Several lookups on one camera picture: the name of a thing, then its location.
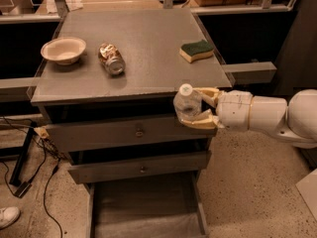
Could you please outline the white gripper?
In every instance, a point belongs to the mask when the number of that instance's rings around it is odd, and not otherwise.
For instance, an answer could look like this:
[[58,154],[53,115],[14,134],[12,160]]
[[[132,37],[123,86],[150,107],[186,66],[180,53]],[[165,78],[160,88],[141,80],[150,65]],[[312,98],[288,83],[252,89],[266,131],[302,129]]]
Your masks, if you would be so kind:
[[253,95],[247,91],[233,90],[225,92],[215,87],[194,87],[204,102],[216,108],[216,115],[210,109],[196,116],[177,113],[178,120],[184,126],[193,129],[212,130],[219,123],[226,129],[247,131]]

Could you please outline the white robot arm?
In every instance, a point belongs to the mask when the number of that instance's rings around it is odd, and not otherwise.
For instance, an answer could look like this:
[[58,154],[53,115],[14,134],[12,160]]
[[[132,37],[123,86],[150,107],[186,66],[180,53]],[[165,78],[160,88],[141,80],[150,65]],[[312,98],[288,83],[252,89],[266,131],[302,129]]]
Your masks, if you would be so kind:
[[189,128],[257,131],[295,147],[317,147],[317,90],[290,100],[248,91],[181,85],[173,99],[179,122]]

